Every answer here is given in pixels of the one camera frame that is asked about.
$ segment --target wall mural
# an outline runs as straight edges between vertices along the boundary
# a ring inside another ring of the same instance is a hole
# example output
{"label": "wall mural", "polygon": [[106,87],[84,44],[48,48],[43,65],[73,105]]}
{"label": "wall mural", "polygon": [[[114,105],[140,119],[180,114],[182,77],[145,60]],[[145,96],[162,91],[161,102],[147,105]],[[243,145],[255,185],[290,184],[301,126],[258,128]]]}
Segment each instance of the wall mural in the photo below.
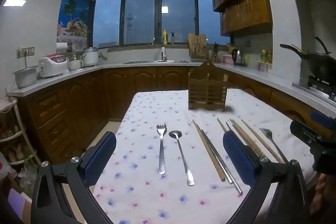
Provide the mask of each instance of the wall mural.
{"label": "wall mural", "polygon": [[66,42],[68,51],[87,47],[90,0],[62,0],[58,14],[57,42]]}

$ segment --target floral tablecloth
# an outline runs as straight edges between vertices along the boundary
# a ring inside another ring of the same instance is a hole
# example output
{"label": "floral tablecloth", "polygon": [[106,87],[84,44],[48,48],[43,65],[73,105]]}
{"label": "floral tablecloth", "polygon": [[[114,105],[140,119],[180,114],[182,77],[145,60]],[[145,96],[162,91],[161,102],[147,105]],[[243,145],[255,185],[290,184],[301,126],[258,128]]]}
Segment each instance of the floral tablecloth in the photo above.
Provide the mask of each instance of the floral tablecloth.
{"label": "floral tablecloth", "polygon": [[[276,151],[258,128],[268,128],[288,160],[300,162],[306,182],[315,172],[309,147],[289,130],[291,120],[271,106],[238,89],[228,89],[229,111],[188,110],[188,91],[137,93],[116,133],[117,148],[100,176],[93,195],[115,224],[154,223],[226,223],[245,198],[250,187],[245,185],[223,144],[223,130],[217,122],[233,118],[256,141],[270,160],[274,157],[244,126],[248,122]],[[221,154],[243,190],[239,196],[233,185],[222,182],[192,123],[202,128]],[[159,175],[160,138],[157,124],[166,124],[168,132],[180,130],[180,143],[195,180],[187,186],[184,166],[175,139],[165,135],[166,173]],[[273,184],[259,215],[270,205],[276,184]]]}

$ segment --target beige floor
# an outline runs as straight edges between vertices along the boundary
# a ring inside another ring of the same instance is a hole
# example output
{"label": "beige floor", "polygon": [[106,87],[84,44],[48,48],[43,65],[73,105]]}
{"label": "beige floor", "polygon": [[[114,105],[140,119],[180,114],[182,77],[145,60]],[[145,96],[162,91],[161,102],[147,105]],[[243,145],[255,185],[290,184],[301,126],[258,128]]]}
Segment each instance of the beige floor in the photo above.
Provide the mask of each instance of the beige floor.
{"label": "beige floor", "polygon": [[[89,147],[94,146],[97,144],[97,142],[100,140],[100,138],[105,134],[106,131],[112,131],[113,133],[117,133],[118,128],[120,126],[120,122],[108,122],[107,125],[103,128],[102,131],[97,135],[97,137],[93,140],[93,142],[89,145]],[[82,216],[81,212],[79,211],[79,208],[75,202],[74,197],[72,196],[71,190],[69,188],[69,185],[63,184],[63,188],[65,191],[65,194],[67,195],[69,204],[71,206],[71,209],[76,216],[77,220],[80,223],[85,223],[84,217]],[[90,187],[90,191],[93,193],[94,186]]]}

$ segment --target wok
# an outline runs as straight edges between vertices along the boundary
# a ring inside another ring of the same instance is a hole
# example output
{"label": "wok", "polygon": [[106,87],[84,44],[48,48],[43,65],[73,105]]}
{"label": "wok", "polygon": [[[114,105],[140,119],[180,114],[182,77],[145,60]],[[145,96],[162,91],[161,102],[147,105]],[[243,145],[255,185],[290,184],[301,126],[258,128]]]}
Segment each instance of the wok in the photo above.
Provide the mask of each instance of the wok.
{"label": "wok", "polygon": [[325,81],[331,85],[336,85],[336,59],[332,58],[329,55],[330,52],[328,52],[326,46],[318,37],[315,37],[315,39],[322,44],[325,53],[322,52],[305,53],[293,46],[286,44],[280,44],[280,47],[289,49],[295,52],[301,59],[307,60],[308,67],[316,78]]}

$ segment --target white tablecloth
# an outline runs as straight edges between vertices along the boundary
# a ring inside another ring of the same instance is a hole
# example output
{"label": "white tablecloth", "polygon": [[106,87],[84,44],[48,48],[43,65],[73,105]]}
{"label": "white tablecloth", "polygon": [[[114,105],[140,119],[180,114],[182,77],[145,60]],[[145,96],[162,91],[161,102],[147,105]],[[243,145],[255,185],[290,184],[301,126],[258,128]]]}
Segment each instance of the white tablecloth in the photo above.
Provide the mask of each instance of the white tablecloth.
{"label": "white tablecloth", "polygon": [[[315,176],[314,159],[309,147],[290,133],[291,120],[271,106],[237,89],[228,89],[226,106],[230,112],[188,110],[188,91],[137,93],[118,129],[117,148],[100,176],[93,195],[115,223],[226,223],[245,198],[245,185],[223,144],[223,130],[217,122],[232,118],[256,141],[273,162],[277,162],[258,139],[244,126],[252,126],[276,151],[258,128],[268,128],[288,160],[300,162],[308,183]],[[192,120],[208,135],[243,190],[239,196],[233,185],[222,182],[209,158]],[[180,130],[184,156],[195,180],[187,186],[184,166],[175,139],[165,135],[166,173],[159,175],[160,139],[157,124],[166,124],[168,132]],[[276,184],[271,186],[259,215],[270,205]]]}

